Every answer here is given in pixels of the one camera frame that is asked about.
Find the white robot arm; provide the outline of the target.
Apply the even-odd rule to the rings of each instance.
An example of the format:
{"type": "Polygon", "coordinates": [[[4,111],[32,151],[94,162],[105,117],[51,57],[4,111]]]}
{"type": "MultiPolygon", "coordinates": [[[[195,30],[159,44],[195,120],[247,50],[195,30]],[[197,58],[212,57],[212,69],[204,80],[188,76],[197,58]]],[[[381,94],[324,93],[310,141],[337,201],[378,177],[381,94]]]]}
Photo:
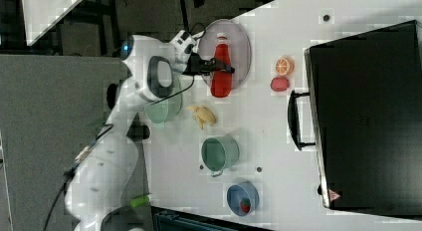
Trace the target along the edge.
{"type": "Polygon", "coordinates": [[[65,207],[79,220],[74,231],[106,231],[107,217],[122,207],[121,196],[139,156],[128,133],[145,107],[172,97],[175,74],[235,72],[221,59],[201,58],[193,51],[196,44],[197,39],[184,30],[168,43],[141,35],[124,41],[120,57],[129,77],[120,85],[100,133],[68,171],[65,207]]]}

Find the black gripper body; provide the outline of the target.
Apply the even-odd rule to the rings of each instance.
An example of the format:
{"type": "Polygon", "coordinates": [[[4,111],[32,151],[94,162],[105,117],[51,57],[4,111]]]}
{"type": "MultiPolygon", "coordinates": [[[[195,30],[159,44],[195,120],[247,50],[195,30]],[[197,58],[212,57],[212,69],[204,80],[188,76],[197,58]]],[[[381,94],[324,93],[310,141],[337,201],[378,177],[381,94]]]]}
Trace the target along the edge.
{"type": "Polygon", "coordinates": [[[199,76],[209,75],[213,71],[214,59],[205,60],[202,59],[197,53],[192,53],[186,69],[183,72],[185,76],[199,76]]]}

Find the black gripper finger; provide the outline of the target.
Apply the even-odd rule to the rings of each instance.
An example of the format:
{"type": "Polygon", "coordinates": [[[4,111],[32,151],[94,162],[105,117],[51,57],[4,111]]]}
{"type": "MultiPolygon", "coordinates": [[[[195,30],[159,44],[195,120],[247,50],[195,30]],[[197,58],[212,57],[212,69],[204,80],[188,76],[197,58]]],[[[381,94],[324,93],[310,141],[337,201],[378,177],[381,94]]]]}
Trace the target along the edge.
{"type": "Polygon", "coordinates": [[[216,66],[230,66],[229,63],[226,63],[225,61],[218,58],[212,58],[211,62],[216,66]]]}
{"type": "Polygon", "coordinates": [[[211,73],[217,73],[217,72],[226,73],[226,74],[234,74],[236,72],[236,70],[234,68],[229,68],[229,69],[215,69],[211,73]]]}

